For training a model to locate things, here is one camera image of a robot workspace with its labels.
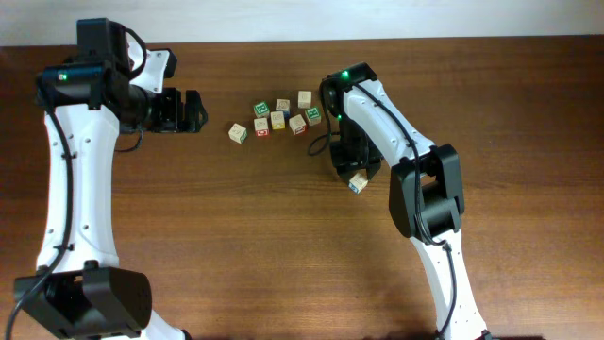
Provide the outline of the wooden block yellow side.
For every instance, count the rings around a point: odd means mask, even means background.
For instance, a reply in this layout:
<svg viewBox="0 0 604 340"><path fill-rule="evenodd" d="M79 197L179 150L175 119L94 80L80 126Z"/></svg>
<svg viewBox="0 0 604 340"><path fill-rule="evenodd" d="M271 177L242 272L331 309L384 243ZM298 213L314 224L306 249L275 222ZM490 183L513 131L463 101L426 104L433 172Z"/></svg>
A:
<svg viewBox="0 0 604 340"><path fill-rule="evenodd" d="M272 111L270 113L270 121L273 130L281 130L285 128L285 116L283 111Z"/></svg>

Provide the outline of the wooden block red edge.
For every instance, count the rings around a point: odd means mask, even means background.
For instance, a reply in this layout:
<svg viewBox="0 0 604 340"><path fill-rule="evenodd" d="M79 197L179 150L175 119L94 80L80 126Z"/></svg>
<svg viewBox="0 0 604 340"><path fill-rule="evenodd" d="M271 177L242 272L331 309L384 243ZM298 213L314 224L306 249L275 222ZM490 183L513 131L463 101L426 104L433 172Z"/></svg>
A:
<svg viewBox="0 0 604 340"><path fill-rule="evenodd" d="M307 130L307 124L301 114L292 116L289 120L289 127L294 135L299 135Z"/></svg>

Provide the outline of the wooden block blue side snail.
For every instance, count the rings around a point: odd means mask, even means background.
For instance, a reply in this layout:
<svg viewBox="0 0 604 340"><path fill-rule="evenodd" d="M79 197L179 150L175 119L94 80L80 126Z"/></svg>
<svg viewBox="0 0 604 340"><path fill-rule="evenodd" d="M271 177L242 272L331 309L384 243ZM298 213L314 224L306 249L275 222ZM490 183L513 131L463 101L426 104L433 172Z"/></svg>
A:
<svg viewBox="0 0 604 340"><path fill-rule="evenodd" d="M286 119L291 116L291 103L289 99L278 99L276 111L281 111Z"/></svg>

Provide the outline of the wooden block red side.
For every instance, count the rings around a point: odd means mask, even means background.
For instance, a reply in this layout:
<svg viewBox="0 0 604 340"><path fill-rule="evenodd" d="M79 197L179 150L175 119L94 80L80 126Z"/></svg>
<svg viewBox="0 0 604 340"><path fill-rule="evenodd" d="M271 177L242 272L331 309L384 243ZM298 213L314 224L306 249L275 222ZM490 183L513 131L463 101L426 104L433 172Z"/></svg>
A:
<svg viewBox="0 0 604 340"><path fill-rule="evenodd" d="M254 120L254 128L257 137L264 137L270 134L268 119L266 117L256 118Z"/></svg>

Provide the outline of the green R letter block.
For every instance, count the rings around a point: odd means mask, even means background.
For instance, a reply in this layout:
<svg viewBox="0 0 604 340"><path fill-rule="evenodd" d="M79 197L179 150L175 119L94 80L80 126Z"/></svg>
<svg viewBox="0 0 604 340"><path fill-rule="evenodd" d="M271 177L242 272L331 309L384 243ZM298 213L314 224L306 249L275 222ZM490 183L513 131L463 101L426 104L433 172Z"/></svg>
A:
<svg viewBox="0 0 604 340"><path fill-rule="evenodd" d="M257 118L263 118L270 114L271 110L266 101L261 101L253 106Z"/></svg>

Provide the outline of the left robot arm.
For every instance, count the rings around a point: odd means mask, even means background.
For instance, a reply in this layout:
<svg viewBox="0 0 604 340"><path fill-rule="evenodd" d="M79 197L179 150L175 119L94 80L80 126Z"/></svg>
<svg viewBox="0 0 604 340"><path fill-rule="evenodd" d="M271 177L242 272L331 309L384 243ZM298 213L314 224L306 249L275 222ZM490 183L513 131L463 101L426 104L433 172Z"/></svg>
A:
<svg viewBox="0 0 604 340"><path fill-rule="evenodd" d="M168 49L150 50L106 18L76 25L77 52L36 79L50 147L48 214L36 272L14 282L15 313L58 339L184 339L153 309L148 278L125 270L111 224L112 161L122 134L196 133L200 94L167 88Z"/></svg>

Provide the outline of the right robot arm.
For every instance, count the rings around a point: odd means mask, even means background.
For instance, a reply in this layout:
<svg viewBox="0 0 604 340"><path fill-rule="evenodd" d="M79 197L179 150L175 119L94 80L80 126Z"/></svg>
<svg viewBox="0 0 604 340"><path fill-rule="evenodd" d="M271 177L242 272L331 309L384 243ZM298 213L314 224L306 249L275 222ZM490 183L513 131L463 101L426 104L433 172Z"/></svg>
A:
<svg viewBox="0 0 604 340"><path fill-rule="evenodd" d="M339 122L326 148L355 193L361 178L390 168L389 212L415 247L436 311L436 338L490 339L464 264L461 162L451 144L436 145L414 128L370 66L355 64L322 79L322 109Z"/></svg>

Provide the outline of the wooden block green side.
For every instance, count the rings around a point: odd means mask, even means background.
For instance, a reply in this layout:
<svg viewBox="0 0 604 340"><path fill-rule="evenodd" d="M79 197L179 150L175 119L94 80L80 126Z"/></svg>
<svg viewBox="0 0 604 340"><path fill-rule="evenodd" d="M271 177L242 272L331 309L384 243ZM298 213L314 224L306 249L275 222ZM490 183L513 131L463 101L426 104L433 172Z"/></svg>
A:
<svg viewBox="0 0 604 340"><path fill-rule="evenodd" d="M241 145L247 138L247 128L234 123L228 131L228 136L233 142Z"/></svg>

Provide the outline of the plain wooden block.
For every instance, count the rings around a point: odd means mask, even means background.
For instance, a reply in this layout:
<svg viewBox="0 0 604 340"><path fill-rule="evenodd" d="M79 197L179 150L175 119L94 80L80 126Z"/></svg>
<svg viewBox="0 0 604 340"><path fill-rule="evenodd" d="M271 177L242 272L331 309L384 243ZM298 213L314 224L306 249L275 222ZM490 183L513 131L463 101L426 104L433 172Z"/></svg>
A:
<svg viewBox="0 0 604 340"><path fill-rule="evenodd" d="M311 106L311 91L299 91L297 97L297 103L299 109L309 109Z"/></svg>

